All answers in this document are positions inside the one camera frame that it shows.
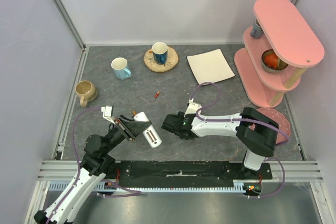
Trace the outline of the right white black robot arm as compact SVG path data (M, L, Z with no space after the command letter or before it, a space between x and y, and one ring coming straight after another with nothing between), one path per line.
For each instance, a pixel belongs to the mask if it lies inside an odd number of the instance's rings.
M247 151L240 166L241 174L254 178L266 157L273 157L279 124L256 109L245 107L242 113L227 116L203 116L198 113L169 114L162 129L183 140L206 136L228 136L239 139Z

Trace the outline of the white remote control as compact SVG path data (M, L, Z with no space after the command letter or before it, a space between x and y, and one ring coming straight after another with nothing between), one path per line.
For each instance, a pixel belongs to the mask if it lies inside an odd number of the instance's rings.
M139 122L149 122L150 121L144 112L135 114L133 116L133 119ZM152 148L156 148L162 144L162 140L159 137L158 133L156 132L152 124L143 132L143 135Z

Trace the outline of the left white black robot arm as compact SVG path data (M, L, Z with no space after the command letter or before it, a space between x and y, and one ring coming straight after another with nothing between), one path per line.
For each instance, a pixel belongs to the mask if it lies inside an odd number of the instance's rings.
M132 119L121 115L112 124L105 136L94 134L87 138L85 155L77 162L76 175L52 205L35 213L36 223L73 223L95 186L114 175L116 160L109 152L124 140L135 140L152 122L140 112Z

